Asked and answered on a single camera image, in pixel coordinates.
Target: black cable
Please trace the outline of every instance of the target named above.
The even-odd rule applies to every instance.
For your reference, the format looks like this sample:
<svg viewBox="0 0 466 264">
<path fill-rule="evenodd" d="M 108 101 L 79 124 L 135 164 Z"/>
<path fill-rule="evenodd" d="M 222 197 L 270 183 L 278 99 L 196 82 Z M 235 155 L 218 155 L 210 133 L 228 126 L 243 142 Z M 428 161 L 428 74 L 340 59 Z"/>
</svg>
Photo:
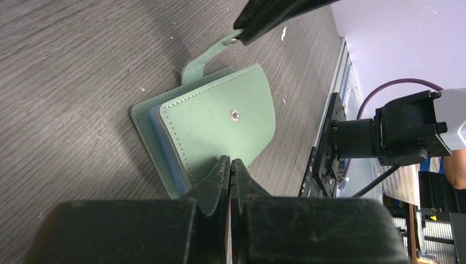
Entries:
<svg viewBox="0 0 466 264">
<path fill-rule="evenodd" d="M 369 183 L 369 185 L 364 187 L 364 189 L 357 192 L 355 195 L 351 196 L 351 198 L 358 198 L 358 197 L 361 197 L 364 194 L 368 193 L 370 190 L 372 190 L 372 188 L 376 187 L 377 184 L 381 183 L 383 180 L 385 180 L 388 176 L 390 176 L 393 172 L 395 172 L 400 167 L 401 166 L 398 165 L 398 164 L 393 165 L 390 169 L 388 169 L 386 172 L 384 172 L 381 176 L 379 176 L 373 182 Z"/>
</svg>

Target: gray wood grain surface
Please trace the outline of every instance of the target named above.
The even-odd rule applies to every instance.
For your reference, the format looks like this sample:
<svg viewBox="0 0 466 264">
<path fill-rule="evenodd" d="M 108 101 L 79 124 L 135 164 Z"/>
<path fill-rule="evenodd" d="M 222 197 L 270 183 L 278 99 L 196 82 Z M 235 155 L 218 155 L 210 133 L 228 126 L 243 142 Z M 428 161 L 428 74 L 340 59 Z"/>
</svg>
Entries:
<svg viewBox="0 0 466 264">
<path fill-rule="evenodd" d="M 179 86 L 178 71 L 245 4 L 0 0 L 0 263 L 22 260 L 61 201 L 167 197 L 129 109 Z M 207 67 L 263 66 L 277 128 L 249 170 L 273 195 L 297 195 L 339 46 L 325 7 Z"/>
</svg>

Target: green leather card holder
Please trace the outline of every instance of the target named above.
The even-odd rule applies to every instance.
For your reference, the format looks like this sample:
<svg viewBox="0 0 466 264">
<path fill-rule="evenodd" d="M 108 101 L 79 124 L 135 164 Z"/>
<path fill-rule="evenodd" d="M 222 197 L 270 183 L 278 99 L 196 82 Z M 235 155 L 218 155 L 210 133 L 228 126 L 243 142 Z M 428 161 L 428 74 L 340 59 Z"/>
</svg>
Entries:
<svg viewBox="0 0 466 264">
<path fill-rule="evenodd" d="M 275 133 L 272 96 L 259 64 L 166 101 L 159 117 L 191 188 L 221 155 L 248 166 Z"/>
<path fill-rule="evenodd" d="M 156 106 L 182 175 L 172 174 L 149 117 Z M 182 85 L 136 104 L 131 116 L 172 199 L 200 182 L 221 155 L 249 165 L 275 133 L 272 96 L 258 64 L 237 72 L 227 68 Z M 177 183 L 181 180 L 187 189 Z"/>
</svg>

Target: white robot component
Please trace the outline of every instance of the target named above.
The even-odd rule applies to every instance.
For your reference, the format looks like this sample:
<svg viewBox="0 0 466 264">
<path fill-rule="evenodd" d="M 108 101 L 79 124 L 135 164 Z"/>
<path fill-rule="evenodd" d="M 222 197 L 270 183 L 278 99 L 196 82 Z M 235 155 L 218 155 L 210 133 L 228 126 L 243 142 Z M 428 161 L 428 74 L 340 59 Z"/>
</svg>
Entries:
<svg viewBox="0 0 466 264">
<path fill-rule="evenodd" d="M 466 149 L 466 88 L 440 92 L 434 100 L 437 122 L 447 123 L 448 131 L 440 134 L 450 150 Z"/>
</svg>

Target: metal snap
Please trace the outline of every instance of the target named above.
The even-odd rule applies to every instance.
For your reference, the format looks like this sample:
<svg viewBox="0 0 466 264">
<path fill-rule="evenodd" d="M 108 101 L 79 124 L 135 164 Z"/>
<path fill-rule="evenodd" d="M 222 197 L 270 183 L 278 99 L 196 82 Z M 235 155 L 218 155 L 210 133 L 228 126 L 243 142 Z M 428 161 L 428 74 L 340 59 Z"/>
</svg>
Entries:
<svg viewBox="0 0 466 264">
<path fill-rule="evenodd" d="M 233 123 L 237 123 L 238 120 L 240 120 L 240 114 L 238 113 L 237 110 L 231 110 L 231 113 L 230 113 L 230 119 Z"/>
<path fill-rule="evenodd" d="M 238 42 L 238 39 L 237 39 L 237 38 L 232 38 L 232 39 L 230 39 L 230 40 L 225 40 L 225 41 L 223 42 L 223 45 L 224 45 L 224 46 L 229 46 L 229 45 L 235 44 L 235 43 L 237 43 L 237 42 Z"/>
</svg>

